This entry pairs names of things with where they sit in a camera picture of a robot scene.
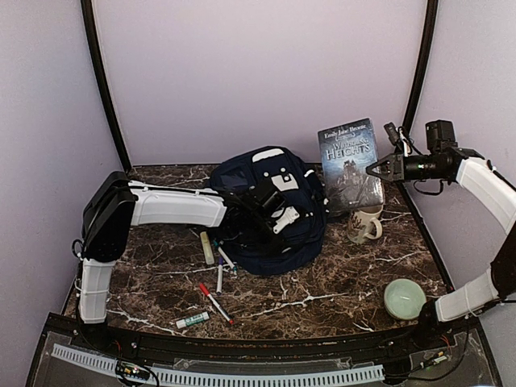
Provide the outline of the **dark Wuthering Heights book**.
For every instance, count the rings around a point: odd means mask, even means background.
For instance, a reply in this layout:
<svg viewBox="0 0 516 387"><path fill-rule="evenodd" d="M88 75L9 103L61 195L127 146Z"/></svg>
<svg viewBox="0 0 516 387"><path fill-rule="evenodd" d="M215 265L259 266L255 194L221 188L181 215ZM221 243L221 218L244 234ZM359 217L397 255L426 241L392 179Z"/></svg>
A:
<svg viewBox="0 0 516 387"><path fill-rule="evenodd" d="M331 216L384 203L381 180L366 173L377 162L371 119L321 130L318 144Z"/></svg>

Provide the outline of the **teal capped white marker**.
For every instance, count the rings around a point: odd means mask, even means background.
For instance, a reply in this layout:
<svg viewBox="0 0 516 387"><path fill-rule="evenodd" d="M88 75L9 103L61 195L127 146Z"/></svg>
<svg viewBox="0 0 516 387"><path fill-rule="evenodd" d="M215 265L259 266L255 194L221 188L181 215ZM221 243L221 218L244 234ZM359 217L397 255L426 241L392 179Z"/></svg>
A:
<svg viewBox="0 0 516 387"><path fill-rule="evenodd" d="M222 245L217 241L215 240L214 241L214 246L216 247L219 255L223 258L223 260L225 261L226 264L229 265L231 271L236 274L237 273L237 267L236 265L233 263L233 261L230 259L230 257L225 253L225 251L222 249Z"/></svg>

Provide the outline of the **purple capped white marker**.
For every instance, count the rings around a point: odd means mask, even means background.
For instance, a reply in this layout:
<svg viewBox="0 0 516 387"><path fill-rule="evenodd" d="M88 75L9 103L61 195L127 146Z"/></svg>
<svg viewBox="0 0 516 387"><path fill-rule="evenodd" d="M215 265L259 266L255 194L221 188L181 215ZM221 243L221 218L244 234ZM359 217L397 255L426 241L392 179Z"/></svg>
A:
<svg viewBox="0 0 516 387"><path fill-rule="evenodd" d="M217 276L217 285L216 285L216 294L221 295L223 292L223 264L219 263L218 265L218 276Z"/></svg>

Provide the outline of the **yellow highlighter pen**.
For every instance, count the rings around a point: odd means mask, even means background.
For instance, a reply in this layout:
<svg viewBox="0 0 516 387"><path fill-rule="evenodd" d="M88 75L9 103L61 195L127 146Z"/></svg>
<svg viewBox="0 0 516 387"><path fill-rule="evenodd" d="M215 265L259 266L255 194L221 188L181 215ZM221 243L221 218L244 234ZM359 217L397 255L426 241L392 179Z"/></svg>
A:
<svg viewBox="0 0 516 387"><path fill-rule="evenodd" d="M200 233L200 239L202 242L202 249L205 257L205 261L207 265L214 264L214 254L212 251L210 239L208 237L208 234L205 231L202 231Z"/></svg>

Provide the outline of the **navy blue student backpack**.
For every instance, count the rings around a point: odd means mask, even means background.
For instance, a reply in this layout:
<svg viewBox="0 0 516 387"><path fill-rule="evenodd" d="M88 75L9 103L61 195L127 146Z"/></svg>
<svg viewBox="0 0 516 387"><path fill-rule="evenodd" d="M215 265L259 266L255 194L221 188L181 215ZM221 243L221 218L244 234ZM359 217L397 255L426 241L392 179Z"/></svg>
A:
<svg viewBox="0 0 516 387"><path fill-rule="evenodd" d="M300 268L321 252L327 225L327 198L317 173L288 148L265 146L222 162L207 187L221 194L227 211L209 235L231 260L251 274L266 277ZM289 248L261 254L249 247L249 214L293 206L299 219L281 235Z"/></svg>

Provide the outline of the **red capped white marker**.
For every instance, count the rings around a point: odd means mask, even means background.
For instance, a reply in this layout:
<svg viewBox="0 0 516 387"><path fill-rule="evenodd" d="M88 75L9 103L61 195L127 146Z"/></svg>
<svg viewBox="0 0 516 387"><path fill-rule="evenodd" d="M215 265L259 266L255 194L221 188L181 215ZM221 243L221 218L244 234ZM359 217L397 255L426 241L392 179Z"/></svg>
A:
<svg viewBox="0 0 516 387"><path fill-rule="evenodd" d="M218 303L218 301L211 295L210 291L206 288L203 283L199 284L199 288L202 293L210 300L213 306L217 309L217 311L225 318L225 320L230 324L234 324L234 319L225 311L225 309Z"/></svg>

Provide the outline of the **green white glue stick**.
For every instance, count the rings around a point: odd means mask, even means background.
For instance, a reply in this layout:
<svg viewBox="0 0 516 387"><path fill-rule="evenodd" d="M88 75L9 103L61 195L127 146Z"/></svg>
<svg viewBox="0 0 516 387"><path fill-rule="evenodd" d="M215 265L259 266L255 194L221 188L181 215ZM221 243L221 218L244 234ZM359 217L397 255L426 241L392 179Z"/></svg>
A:
<svg viewBox="0 0 516 387"><path fill-rule="evenodd" d="M176 326L178 329L183 329L186 327L190 327L199 323L203 323L210 319L210 315L208 312L202 312L200 314L196 314L194 316L190 316L188 318L182 318L176 321Z"/></svg>

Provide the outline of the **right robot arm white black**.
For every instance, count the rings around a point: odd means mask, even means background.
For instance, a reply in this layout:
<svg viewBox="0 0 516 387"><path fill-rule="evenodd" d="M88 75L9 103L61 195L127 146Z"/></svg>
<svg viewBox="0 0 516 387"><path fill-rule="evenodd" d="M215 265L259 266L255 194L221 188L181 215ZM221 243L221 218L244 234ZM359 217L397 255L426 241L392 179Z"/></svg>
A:
<svg viewBox="0 0 516 387"><path fill-rule="evenodd" d="M422 324L412 330L411 342L427 350L441 339L443 324L476 315L515 293L515 187L491 160L457 143L450 121L426 124L427 153L416 149L402 127L387 123L384 129L395 150L367 166L368 175L395 183L434 180L441 185L457 185L492 215L505 236L481 275L423 307Z"/></svg>

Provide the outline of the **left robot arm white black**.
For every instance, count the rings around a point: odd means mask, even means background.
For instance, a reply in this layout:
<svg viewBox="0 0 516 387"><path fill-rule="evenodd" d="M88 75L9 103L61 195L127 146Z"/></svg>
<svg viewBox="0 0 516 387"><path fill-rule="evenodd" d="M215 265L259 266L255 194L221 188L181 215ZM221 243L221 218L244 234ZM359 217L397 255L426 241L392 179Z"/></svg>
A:
<svg viewBox="0 0 516 387"><path fill-rule="evenodd" d="M113 172L83 211L81 238L72 243L81 262L76 316L81 336L97 352L113 346L113 332L102 325L110 279L126 250L132 227L146 224L188 224L209 228L249 227L268 254L283 250L281 232L299 218L274 182L266 179L243 193L186 189L131 181Z"/></svg>

